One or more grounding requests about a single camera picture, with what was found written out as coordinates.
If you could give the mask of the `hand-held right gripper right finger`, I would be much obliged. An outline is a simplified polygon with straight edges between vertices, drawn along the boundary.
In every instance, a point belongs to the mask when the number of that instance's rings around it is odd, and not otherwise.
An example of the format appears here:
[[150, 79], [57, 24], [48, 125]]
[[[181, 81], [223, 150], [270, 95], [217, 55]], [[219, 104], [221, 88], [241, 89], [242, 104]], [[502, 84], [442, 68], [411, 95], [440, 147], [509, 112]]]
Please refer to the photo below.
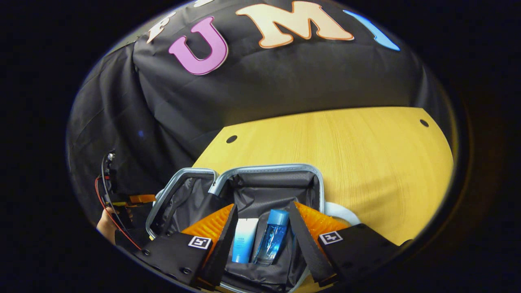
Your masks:
[[366, 224], [344, 224], [298, 202], [290, 205], [289, 222], [320, 287], [368, 278], [403, 249]]

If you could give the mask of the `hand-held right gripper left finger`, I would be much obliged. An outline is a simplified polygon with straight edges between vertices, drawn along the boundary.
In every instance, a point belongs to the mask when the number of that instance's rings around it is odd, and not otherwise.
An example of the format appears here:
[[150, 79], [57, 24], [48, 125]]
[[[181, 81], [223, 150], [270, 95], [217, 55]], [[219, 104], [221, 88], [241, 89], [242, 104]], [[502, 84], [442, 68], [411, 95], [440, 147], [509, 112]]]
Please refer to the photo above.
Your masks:
[[186, 286], [216, 288], [223, 278], [237, 224], [237, 205], [230, 204], [182, 232], [155, 237], [136, 257]]

